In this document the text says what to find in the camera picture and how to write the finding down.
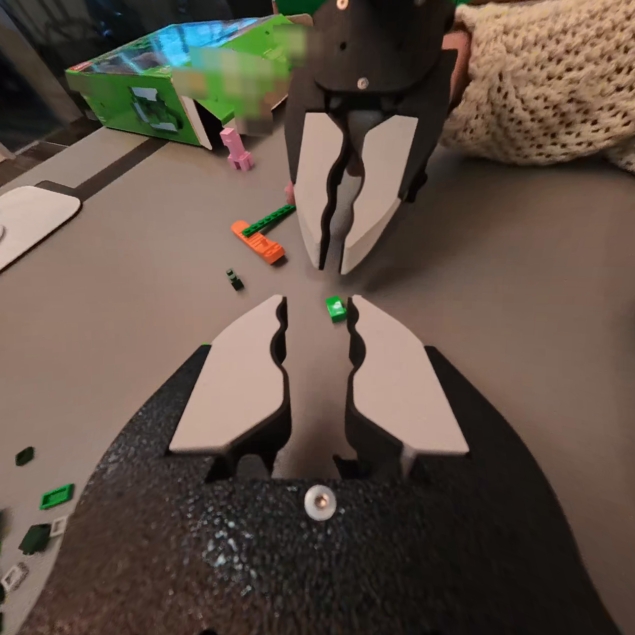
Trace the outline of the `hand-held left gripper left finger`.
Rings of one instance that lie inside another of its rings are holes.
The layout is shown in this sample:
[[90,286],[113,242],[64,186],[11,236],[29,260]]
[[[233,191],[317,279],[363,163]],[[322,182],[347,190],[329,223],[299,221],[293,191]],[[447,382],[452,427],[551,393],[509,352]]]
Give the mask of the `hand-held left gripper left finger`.
[[169,450],[276,456],[291,435],[287,301],[273,295],[211,343]]

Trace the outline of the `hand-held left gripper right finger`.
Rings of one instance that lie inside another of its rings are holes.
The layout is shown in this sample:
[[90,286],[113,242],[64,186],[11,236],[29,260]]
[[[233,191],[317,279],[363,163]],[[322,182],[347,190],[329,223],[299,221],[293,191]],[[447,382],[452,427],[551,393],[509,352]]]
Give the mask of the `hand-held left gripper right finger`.
[[407,478],[422,458],[463,459],[469,445],[422,341],[362,295],[347,304],[345,438],[362,478]]

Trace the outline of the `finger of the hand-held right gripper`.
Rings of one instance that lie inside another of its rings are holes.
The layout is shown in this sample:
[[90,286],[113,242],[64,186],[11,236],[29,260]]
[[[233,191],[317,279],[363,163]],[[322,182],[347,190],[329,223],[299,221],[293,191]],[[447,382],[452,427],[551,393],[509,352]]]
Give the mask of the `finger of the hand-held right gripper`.
[[329,246],[326,219],[334,211],[334,173],[342,160],[344,134],[326,113],[306,113],[296,178],[300,232],[311,264],[324,268]]
[[393,115],[364,136],[361,189],[352,205],[340,273],[349,274],[366,258],[401,204],[400,187],[418,120]]

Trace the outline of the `narrow green lego plate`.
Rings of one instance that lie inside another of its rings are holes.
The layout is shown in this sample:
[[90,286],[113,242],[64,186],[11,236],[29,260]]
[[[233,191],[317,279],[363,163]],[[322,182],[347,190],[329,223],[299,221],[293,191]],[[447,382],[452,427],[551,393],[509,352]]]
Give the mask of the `narrow green lego plate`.
[[292,214],[294,211],[296,211],[296,208],[297,207],[294,204],[286,204],[281,208],[278,208],[276,211],[268,214],[264,218],[258,220],[257,222],[247,226],[245,229],[242,229],[240,233],[245,237],[250,237],[253,234],[260,233],[267,227],[278,223],[283,218]]

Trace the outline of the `pink lego pig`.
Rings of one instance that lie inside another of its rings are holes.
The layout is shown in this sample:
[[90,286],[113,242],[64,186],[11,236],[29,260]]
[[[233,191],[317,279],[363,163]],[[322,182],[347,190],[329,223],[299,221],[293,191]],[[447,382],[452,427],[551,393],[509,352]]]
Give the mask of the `pink lego pig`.
[[235,128],[224,128],[220,138],[229,151],[227,160],[234,170],[250,171],[254,167],[253,157],[244,147],[241,135]]

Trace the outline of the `green lego box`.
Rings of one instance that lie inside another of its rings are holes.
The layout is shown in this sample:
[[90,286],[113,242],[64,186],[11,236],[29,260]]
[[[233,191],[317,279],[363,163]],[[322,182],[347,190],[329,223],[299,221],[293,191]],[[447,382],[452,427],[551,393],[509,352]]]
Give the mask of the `green lego box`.
[[213,150],[220,133],[273,132],[288,96],[292,44],[308,13],[174,23],[66,70],[110,129]]

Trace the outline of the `pile of lego pieces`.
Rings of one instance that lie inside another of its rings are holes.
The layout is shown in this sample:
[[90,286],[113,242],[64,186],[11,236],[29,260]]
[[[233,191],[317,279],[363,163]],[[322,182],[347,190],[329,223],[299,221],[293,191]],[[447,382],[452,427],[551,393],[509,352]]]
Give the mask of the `pile of lego pieces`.
[[[35,448],[28,446],[15,455],[15,465],[23,467],[35,457]],[[37,523],[28,528],[19,544],[19,552],[25,556],[33,556],[46,550],[50,539],[59,535],[53,529],[53,523]],[[19,561],[1,577],[1,605],[7,597],[15,592],[29,575],[29,568],[25,561]]]

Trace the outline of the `person's right hand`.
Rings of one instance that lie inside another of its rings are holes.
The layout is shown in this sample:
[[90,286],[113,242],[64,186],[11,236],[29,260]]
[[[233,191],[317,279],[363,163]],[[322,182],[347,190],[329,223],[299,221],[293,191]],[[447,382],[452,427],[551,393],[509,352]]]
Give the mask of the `person's right hand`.
[[456,53],[450,79],[449,111],[451,111],[460,103],[462,94],[469,83],[471,34],[460,29],[449,32],[443,38],[442,50]]

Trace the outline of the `orange brick separator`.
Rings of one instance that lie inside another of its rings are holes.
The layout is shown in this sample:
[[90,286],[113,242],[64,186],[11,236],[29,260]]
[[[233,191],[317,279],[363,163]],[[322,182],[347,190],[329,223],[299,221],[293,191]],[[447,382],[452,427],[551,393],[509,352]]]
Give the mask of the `orange brick separator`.
[[244,231],[248,227],[249,225],[245,221],[238,220],[232,224],[231,231],[259,258],[263,259],[267,264],[273,265],[286,256],[284,248],[277,242],[270,240],[265,234],[254,232],[249,236],[245,235]]

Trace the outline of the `white rounded mat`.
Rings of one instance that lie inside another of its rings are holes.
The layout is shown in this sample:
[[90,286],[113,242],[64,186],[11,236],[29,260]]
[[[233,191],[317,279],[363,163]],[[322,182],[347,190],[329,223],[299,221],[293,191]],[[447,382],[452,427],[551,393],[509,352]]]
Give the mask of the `white rounded mat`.
[[20,186],[1,195],[1,272],[72,220],[82,207],[72,193]]

